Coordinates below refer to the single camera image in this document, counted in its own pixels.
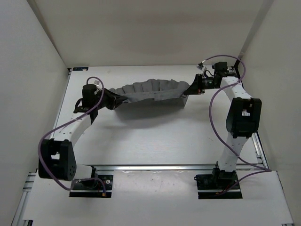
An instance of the metal frame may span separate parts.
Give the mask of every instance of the metal frame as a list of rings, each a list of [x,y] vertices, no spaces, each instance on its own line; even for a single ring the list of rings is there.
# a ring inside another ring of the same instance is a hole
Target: metal frame
[[[36,173],[29,173],[23,187],[23,194],[16,210],[11,226],[31,226],[32,220],[23,220],[23,214],[29,199],[30,191],[32,190]]]
[[[68,80],[65,87],[65,93],[67,91],[67,87],[69,84],[70,76],[71,76],[72,69],[70,69],[68,74]],[[63,95],[63,98],[60,103],[60,107],[58,110],[58,113],[56,115],[56,119],[54,122],[53,128],[57,126],[58,118],[61,112],[61,108],[63,105],[63,100],[65,97],[65,93]],[[255,133],[252,135],[253,144],[255,146],[256,151],[256,157],[258,160],[258,166],[264,166],[268,168],[268,163],[264,154],[263,147],[260,143],[259,135],[258,133]],[[211,171],[215,165],[188,165],[188,164],[179,164],[179,165],[98,165],[95,166],[98,172],[101,172],[102,174],[111,174],[115,170],[123,170],[123,171],[133,171],[133,170],[153,170],[153,171],[159,171],[159,170],[195,170],[195,171]],[[248,171],[255,171],[258,170],[257,168],[254,168],[249,165],[245,164],[237,164],[237,170],[248,170]],[[33,186],[34,178],[36,173],[29,173],[25,185],[23,187],[23,194],[19,203],[19,206],[16,210],[14,219],[12,221],[11,226],[31,226],[32,220],[23,220],[23,214],[26,207],[26,204],[28,202],[28,197],[30,195],[30,191]],[[282,226],[293,226],[293,224],[283,224]]]

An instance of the white tabletop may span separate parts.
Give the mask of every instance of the white tabletop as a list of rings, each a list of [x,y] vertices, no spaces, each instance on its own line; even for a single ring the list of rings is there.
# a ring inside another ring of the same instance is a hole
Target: white tabletop
[[[243,199],[199,200],[197,171],[115,171],[111,198],[70,198],[36,176],[33,226],[281,226],[293,223],[276,172],[240,183]],[[248,174],[239,171],[238,178]]]
[[[191,84],[200,70],[195,66],[89,67],[73,71],[58,124],[67,122],[82,86],[90,76],[99,77],[106,88],[119,88],[148,79],[186,81]],[[189,96],[183,109],[177,107],[133,108],[127,111],[101,109],[93,125],[75,145],[77,163],[89,165],[215,164],[223,151],[209,123],[208,107],[216,90]],[[213,119],[223,139],[230,101],[224,92],[215,99]],[[241,157],[257,163],[252,139]]]

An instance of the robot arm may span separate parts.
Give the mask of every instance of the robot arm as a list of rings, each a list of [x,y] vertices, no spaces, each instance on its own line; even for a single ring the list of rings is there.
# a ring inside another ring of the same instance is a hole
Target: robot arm
[[[121,105],[127,97],[117,95],[107,89],[100,90],[95,84],[84,85],[82,98],[77,101],[71,118],[71,120],[76,119],[93,108],[99,102],[102,92],[104,92],[102,102],[96,109],[74,123],[65,126],[50,139],[43,140],[41,144],[42,158],[57,179],[72,181],[73,179],[95,176],[94,167],[76,164],[73,147],[84,131],[93,124],[98,115],[98,110],[104,107],[113,110]],[[51,178],[40,160],[39,176],[41,178]]]
[[[200,65],[201,74],[196,74],[192,85],[184,92],[185,95],[203,94],[206,89],[220,89],[238,82],[238,76],[228,71],[227,62],[214,65],[214,76],[204,75],[205,67]],[[223,188],[232,184],[236,178],[238,156],[247,140],[257,132],[261,113],[261,100],[252,98],[241,83],[230,86],[223,91],[231,101],[226,120],[228,131],[227,145],[232,147],[234,154],[227,146],[224,147],[216,167],[213,169],[212,184]]]

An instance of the gray cloth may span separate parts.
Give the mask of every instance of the gray cloth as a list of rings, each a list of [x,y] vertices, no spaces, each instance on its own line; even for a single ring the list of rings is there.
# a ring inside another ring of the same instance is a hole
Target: gray cloth
[[[124,103],[133,103],[145,99],[160,101],[181,97],[186,98],[183,93],[188,87],[189,84],[185,81],[149,79],[144,82],[125,85],[118,89],[111,88],[110,91],[127,97]]]

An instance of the white wall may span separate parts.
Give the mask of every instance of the white wall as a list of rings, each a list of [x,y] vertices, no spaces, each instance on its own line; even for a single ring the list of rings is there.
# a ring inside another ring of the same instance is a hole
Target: white wall
[[[259,134],[301,225],[301,1],[276,0],[246,51],[244,86],[262,99]]]
[[[67,69],[26,0],[0,1],[0,222],[11,224],[37,145],[52,128]]]
[[[36,1],[72,67],[194,65],[215,54],[238,56],[264,0],[28,1]]]

